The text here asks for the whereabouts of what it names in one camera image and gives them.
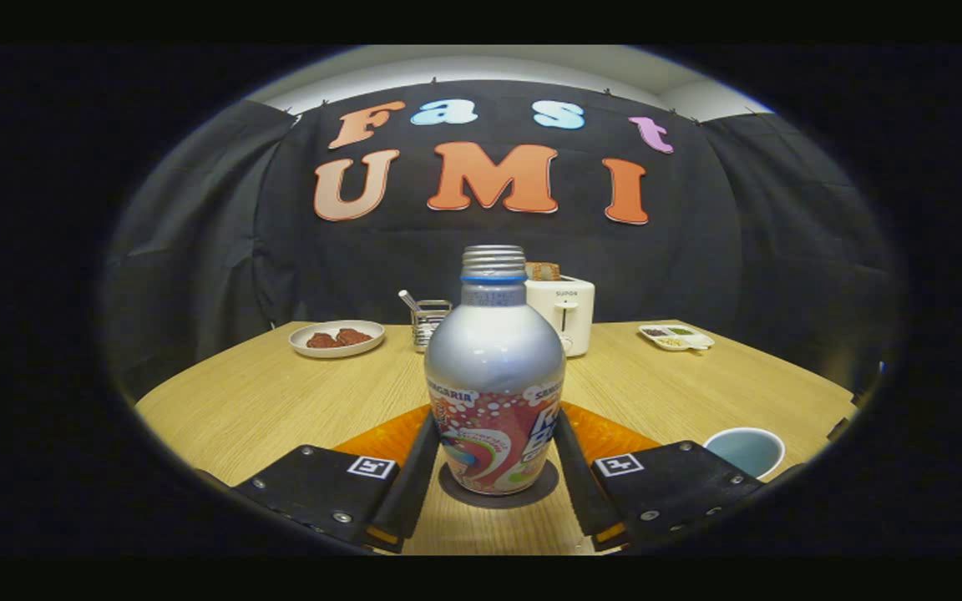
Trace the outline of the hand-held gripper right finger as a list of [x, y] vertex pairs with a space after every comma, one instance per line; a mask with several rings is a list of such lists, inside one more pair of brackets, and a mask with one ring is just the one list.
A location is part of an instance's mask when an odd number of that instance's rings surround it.
[[554, 441], [578, 525], [596, 551], [641, 554], [686, 538], [804, 468], [795, 464], [764, 482], [781, 452], [763, 467], [749, 467], [719, 450], [718, 440], [661, 445], [568, 402]]

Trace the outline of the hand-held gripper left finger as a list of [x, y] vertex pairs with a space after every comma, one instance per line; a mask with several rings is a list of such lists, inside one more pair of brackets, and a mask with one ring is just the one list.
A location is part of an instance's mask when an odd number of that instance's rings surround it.
[[334, 448], [301, 445], [235, 491], [318, 535], [397, 554], [415, 533], [438, 442], [430, 407], [417, 407]]

